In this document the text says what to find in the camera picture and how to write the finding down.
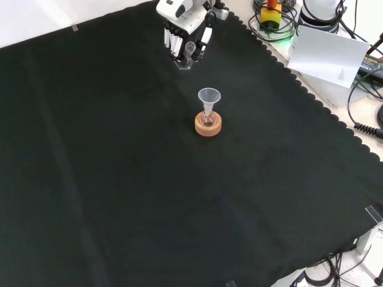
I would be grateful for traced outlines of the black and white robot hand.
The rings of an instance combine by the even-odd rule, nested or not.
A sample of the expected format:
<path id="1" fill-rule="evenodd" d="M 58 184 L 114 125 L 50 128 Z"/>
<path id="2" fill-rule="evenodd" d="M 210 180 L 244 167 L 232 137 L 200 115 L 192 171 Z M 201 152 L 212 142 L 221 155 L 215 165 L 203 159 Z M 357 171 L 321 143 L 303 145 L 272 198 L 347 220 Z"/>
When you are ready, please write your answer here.
<path id="1" fill-rule="evenodd" d="M 165 19 L 164 47 L 179 69 L 203 58 L 212 36 L 210 12 L 215 1 L 160 0 L 157 13 Z"/>

